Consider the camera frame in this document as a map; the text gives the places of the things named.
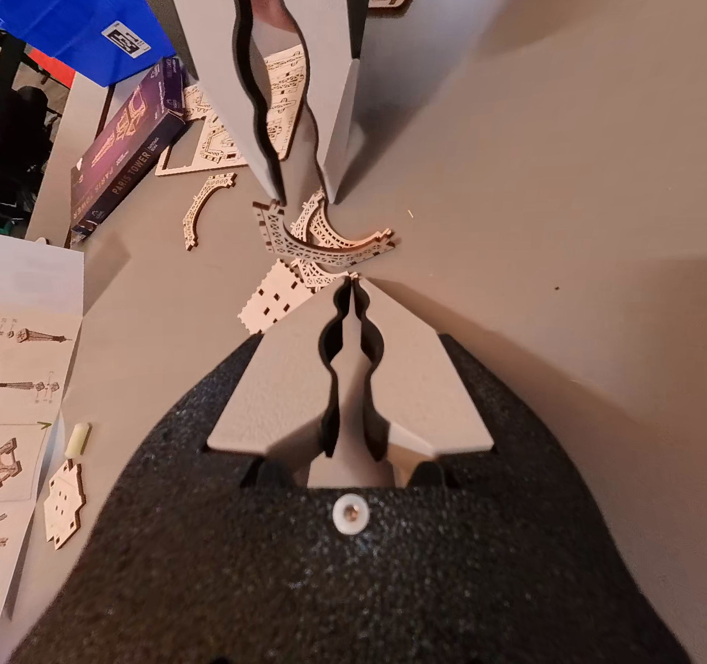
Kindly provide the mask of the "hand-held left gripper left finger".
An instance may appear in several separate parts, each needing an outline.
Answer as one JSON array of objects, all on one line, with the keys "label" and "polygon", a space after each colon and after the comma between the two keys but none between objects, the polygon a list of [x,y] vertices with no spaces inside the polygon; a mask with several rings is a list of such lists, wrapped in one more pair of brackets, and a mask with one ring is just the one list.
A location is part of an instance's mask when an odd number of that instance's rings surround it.
[{"label": "hand-held left gripper left finger", "polygon": [[216,451],[251,456],[255,472],[282,472],[307,486],[312,462],[331,458],[340,436],[340,386],[332,367],[343,346],[352,280],[342,277],[261,338],[207,439]]}]

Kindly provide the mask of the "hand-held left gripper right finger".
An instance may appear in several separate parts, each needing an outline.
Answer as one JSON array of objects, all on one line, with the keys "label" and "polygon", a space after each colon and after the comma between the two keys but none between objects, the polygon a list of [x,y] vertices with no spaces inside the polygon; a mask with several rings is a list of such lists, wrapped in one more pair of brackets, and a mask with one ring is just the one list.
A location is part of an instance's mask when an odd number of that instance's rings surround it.
[{"label": "hand-held left gripper right finger", "polygon": [[375,461],[409,486],[421,465],[443,473],[440,458],[488,451],[493,439],[440,335],[375,284],[353,281],[360,346],[370,361],[362,427]]}]

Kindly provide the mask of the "folded black-white instruction sheet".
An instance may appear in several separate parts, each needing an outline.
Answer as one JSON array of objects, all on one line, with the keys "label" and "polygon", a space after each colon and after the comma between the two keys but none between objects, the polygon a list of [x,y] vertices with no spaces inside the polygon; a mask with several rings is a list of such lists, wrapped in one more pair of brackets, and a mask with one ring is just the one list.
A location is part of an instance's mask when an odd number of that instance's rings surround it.
[{"label": "folded black-white instruction sheet", "polygon": [[2,235],[2,609],[35,511],[83,309],[82,253]]}]

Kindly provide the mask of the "grey desk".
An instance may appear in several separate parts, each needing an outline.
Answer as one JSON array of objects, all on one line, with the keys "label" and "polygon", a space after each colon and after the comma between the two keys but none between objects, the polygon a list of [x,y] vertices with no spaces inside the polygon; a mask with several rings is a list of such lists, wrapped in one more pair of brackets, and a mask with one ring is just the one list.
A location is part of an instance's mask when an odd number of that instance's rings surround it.
[{"label": "grey desk", "polygon": [[2,662],[668,663],[608,633],[629,608],[544,428],[706,662],[706,0],[413,0],[367,23],[355,117],[334,226],[394,230],[361,273],[530,435],[508,494],[456,460],[456,489],[363,490],[346,537],[342,490],[243,489],[243,459],[187,449],[254,345],[267,197],[241,170],[189,253],[203,177],[150,175],[83,246],[88,502],[58,552],[32,534]]}]

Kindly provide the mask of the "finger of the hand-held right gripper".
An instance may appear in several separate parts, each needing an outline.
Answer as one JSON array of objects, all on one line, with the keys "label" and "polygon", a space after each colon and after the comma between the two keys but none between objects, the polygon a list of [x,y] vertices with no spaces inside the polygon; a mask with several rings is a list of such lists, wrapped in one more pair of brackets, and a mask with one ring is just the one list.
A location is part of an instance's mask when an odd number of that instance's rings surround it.
[{"label": "finger of the hand-held right gripper", "polygon": [[211,107],[271,199],[285,205],[278,156],[267,131],[271,86],[253,39],[250,0],[173,0]]},{"label": "finger of the hand-held right gripper", "polygon": [[[349,132],[360,68],[353,57],[344,0],[283,0],[305,47],[305,101],[317,135],[317,169],[334,203],[347,170]],[[360,52],[364,31],[360,42]]]}]

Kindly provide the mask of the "large wooden parts sheet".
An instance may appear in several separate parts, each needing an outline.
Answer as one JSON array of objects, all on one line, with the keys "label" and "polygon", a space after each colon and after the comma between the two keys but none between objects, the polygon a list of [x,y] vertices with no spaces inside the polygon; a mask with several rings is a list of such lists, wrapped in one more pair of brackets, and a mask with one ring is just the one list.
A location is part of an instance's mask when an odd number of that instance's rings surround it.
[{"label": "large wooden parts sheet", "polygon": [[[303,47],[274,53],[264,60],[270,78],[271,106],[267,114],[270,142],[280,161],[287,159],[293,133],[299,120],[305,76],[307,73]],[[155,166],[157,177],[196,172],[222,171],[247,165],[223,123],[208,103],[197,84],[183,90],[186,123],[203,120],[197,147],[189,165],[169,167],[172,146],[161,154]]]}]

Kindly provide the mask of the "square toothed wooden plate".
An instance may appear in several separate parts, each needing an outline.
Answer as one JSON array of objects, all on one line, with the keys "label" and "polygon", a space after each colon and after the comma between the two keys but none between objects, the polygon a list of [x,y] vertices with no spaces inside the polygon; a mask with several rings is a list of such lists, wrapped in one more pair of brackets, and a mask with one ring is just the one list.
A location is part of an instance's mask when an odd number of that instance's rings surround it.
[{"label": "square toothed wooden plate", "polygon": [[281,259],[273,264],[238,318],[253,334],[265,333],[290,311],[314,296],[314,290]]}]

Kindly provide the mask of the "dark purple puzzle box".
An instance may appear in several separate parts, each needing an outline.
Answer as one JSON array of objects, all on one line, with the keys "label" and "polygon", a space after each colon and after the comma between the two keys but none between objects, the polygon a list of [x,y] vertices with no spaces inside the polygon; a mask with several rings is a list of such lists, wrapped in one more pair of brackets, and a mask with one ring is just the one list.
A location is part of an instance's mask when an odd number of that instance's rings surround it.
[{"label": "dark purple puzzle box", "polygon": [[184,127],[182,65],[162,58],[71,169],[69,247],[93,234]]}]

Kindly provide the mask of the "small pale wax stick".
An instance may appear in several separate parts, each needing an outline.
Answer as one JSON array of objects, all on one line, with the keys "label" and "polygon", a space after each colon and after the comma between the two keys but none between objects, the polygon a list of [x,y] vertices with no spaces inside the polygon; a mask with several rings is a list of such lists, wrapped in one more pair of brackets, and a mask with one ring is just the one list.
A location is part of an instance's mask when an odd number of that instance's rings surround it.
[{"label": "small pale wax stick", "polygon": [[92,429],[90,422],[79,422],[74,425],[64,452],[67,460],[79,460],[84,454],[85,444]]}]

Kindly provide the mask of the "small cross-shaped wooden plate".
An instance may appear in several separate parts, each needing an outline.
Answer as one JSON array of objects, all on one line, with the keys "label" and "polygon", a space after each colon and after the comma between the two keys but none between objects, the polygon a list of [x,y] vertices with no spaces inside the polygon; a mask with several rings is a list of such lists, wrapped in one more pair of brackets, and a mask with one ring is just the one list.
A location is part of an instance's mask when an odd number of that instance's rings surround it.
[{"label": "small cross-shaped wooden plate", "polygon": [[68,458],[48,481],[49,492],[44,502],[47,541],[61,549],[81,527],[81,509],[86,498],[81,465]]}]

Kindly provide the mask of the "blue storage bin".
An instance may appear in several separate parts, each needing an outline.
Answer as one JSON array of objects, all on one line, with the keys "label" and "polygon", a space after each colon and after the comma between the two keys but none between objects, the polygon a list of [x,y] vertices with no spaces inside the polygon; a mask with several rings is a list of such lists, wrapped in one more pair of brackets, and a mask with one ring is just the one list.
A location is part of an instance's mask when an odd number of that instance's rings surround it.
[{"label": "blue storage bin", "polygon": [[175,55],[146,0],[1,0],[1,28],[103,87]]}]

